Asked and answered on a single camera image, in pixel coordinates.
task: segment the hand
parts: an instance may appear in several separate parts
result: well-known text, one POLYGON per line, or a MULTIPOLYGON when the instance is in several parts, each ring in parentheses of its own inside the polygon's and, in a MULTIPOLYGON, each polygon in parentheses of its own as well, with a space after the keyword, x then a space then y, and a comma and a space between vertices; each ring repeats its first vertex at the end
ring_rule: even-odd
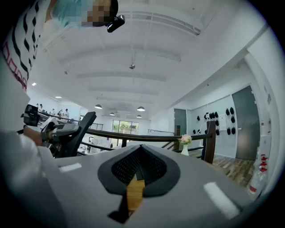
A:
POLYGON ((33 140, 37 146, 43 145, 43 141, 41 139, 41 133, 40 132, 35 131, 35 130, 26 126, 24 128, 24 135, 29 137, 31 140, 33 140))

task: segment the wall-mounted hat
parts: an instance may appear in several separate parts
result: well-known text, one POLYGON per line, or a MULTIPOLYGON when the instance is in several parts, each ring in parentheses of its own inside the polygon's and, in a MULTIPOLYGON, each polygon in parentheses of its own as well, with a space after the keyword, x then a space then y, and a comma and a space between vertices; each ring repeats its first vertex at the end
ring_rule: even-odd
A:
POLYGON ((231 112, 232 115, 235 113, 235 112, 233 111, 233 108, 232 108, 232 107, 230 108, 230 112, 231 112))

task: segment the face mask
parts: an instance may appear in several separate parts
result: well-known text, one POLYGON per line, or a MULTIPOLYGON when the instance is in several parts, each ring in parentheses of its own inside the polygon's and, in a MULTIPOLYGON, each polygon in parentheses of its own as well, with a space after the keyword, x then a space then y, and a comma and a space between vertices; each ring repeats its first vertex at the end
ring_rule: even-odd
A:
MULTIPOLYGON (((57 19, 61 27, 66 26, 84 26, 84 27, 100 27, 108 25, 109 22, 87 22, 87 17, 92 16, 93 0, 59 0, 51 11, 51 17, 57 19)), ((108 16, 107 12, 99 12, 104 16, 108 16)))

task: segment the ceiling vent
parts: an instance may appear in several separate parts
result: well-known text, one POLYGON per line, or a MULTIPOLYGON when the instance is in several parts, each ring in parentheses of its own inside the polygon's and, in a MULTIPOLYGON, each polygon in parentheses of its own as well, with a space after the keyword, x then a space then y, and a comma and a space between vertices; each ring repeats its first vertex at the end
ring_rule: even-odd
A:
MULTIPOLYGON (((126 19, 130 19, 130 12, 122 11, 122 12, 119 12, 119 14, 124 14, 126 19)), ((151 12, 133 11, 133 20, 134 21, 151 21, 151 15, 152 15, 151 12)), ((181 31, 187 32, 196 37, 201 34, 201 30, 194 27, 193 25, 188 24, 184 21, 175 19, 170 16, 159 14, 159 13, 153 14, 152 22, 179 29, 181 31)))

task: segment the ceiling light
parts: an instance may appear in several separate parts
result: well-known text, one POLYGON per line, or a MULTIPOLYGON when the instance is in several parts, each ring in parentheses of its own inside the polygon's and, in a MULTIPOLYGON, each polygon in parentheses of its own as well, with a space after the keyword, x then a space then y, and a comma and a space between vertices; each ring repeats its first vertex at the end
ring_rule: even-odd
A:
POLYGON ((102 109, 102 106, 101 105, 96 105, 95 108, 102 109))
POLYGON ((138 109, 137 109, 137 110, 138 110, 138 111, 140 111, 140 112, 145 111, 144 107, 142 107, 142 106, 138 107, 138 109))

